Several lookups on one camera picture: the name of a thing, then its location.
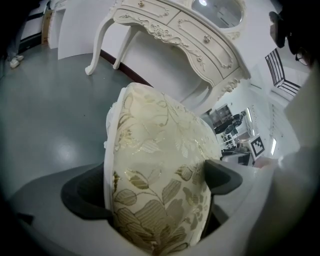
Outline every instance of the staircase railing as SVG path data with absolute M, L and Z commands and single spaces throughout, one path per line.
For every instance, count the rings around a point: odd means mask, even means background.
M 265 57 L 266 63 L 270 69 L 273 85 L 286 93 L 295 96 L 300 90 L 300 86 L 286 80 L 284 67 L 277 49 L 274 49 Z

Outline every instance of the white panel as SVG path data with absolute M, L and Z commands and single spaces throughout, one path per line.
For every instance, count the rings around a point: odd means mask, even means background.
M 69 0 L 63 17 L 58 59 L 89 54 L 94 49 L 96 30 L 114 0 Z

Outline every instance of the pillow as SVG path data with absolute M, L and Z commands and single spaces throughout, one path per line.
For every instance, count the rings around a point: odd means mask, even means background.
M 113 146 L 114 158 L 104 171 L 113 174 L 112 199 L 110 191 L 105 197 L 112 200 L 114 227 L 153 255 L 197 244 L 211 202 L 204 162 L 222 156 L 212 129 L 174 99 L 138 83 L 119 97 L 112 122 L 106 155 Z

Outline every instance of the ornate carved table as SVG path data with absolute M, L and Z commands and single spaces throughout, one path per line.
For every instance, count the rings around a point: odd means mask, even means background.
M 85 68 L 86 74 L 91 75 L 97 66 L 104 35 L 110 25 L 119 23 L 130 26 L 113 68 L 119 67 L 135 34 L 138 31 L 147 32 L 155 39 L 181 49 L 192 69 L 202 79 L 188 98 L 196 99 L 203 93 L 204 85 L 207 87 L 205 97 L 195 103 L 192 111 L 201 115 L 211 109 L 225 92 L 232 92 L 241 79 L 249 79 L 250 73 L 230 35 L 190 8 L 193 1 L 116 0 L 97 28 L 93 58 Z

